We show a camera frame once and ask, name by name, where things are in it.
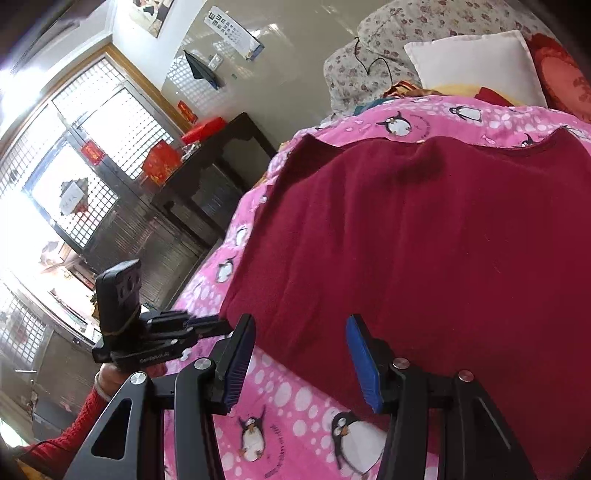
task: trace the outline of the blue rubber pad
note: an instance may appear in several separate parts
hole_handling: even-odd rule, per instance
[[[237,334],[237,330],[240,327],[238,324],[236,330],[233,333],[233,337]],[[232,362],[229,365],[228,373],[226,374],[226,385],[225,395],[222,399],[223,403],[227,408],[232,408],[240,398],[240,392],[242,391],[242,384],[246,377],[246,371],[248,370],[248,364],[251,361],[252,349],[255,345],[256,339],[256,324],[254,319],[245,325],[242,338],[236,348],[236,353]]]
[[[363,397],[375,413],[381,413],[384,402],[380,395],[378,369],[354,316],[347,319],[345,331]]]

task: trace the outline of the penguin print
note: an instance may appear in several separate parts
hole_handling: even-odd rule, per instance
[[[413,126],[401,115],[400,110],[396,116],[391,116],[384,122],[377,122],[376,125],[383,125],[388,132],[397,137],[406,137],[413,131]]]
[[[361,475],[361,480],[367,480],[369,471],[382,456],[386,434],[348,411],[333,418],[332,439],[339,470],[344,462]]]
[[[262,431],[262,421],[265,418],[265,406],[260,417],[250,417],[246,421],[238,417],[242,427],[242,438],[238,453],[247,462],[260,460],[265,452],[265,435]]]
[[[482,112],[478,108],[472,108],[466,105],[452,106],[449,111],[457,115],[462,120],[473,120],[482,122]]]
[[[488,138],[486,135],[482,135],[481,139],[483,139],[489,145],[496,145],[496,142],[492,138]]]
[[[519,147],[529,147],[530,145],[535,144],[534,140],[528,134],[525,134],[525,136],[527,138],[518,145]]]
[[[216,281],[218,283],[224,283],[225,281],[228,281],[228,278],[230,278],[232,272],[234,272],[234,262],[231,258],[228,258],[225,263],[220,263],[217,266]]]
[[[325,128],[332,127],[335,122],[333,120],[328,120],[326,122],[322,122],[320,125],[316,125],[314,127],[315,130],[324,130]]]
[[[244,246],[244,243],[246,241],[246,236],[248,234],[248,226],[247,225],[242,225],[237,231],[236,231],[236,240],[235,240],[235,244],[237,247],[242,247]]]
[[[193,289],[193,298],[199,298],[199,296],[201,295],[201,290],[203,287],[203,284],[205,283],[205,279],[201,278],[198,282],[197,285],[195,285],[195,288]]]

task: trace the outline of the dark wooden table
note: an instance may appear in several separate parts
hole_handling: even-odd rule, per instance
[[[242,193],[246,193],[248,186],[242,177],[223,159],[223,149],[230,140],[248,141],[254,139],[270,158],[277,150],[267,140],[265,135],[254,124],[247,113],[242,112],[230,121],[222,130],[206,138],[201,146],[185,160],[185,162],[168,178],[166,184],[152,198],[152,205],[158,209],[173,225],[190,235],[199,245],[211,248],[195,231],[174,214],[172,208],[180,202],[193,212],[201,221],[209,226],[220,237],[226,235],[224,227],[218,225],[213,218],[201,209],[193,200],[193,195],[199,189],[201,172],[211,165],[219,170]]]

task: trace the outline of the red pillow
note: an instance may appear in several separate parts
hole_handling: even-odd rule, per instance
[[[542,47],[534,53],[534,63],[548,104],[591,122],[591,86],[577,63],[562,47]]]
[[[531,56],[535,56],[535,52],[544,47],[553,48],[558,51],[563,51],[568,54],[564,47],[555,39],[550,38],[543,33],[534,33],[529,40],[525,41],[530,49]]]

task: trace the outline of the red sleeve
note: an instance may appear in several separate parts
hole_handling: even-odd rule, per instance
[[[61,437],[27,447],[31,453],[24,454],[22,460],[33,468],[36,468],[35,465],[42,466],[44,471],[51,472],[53,480],[61,480],[107,403],[93,388],[76,421]]]

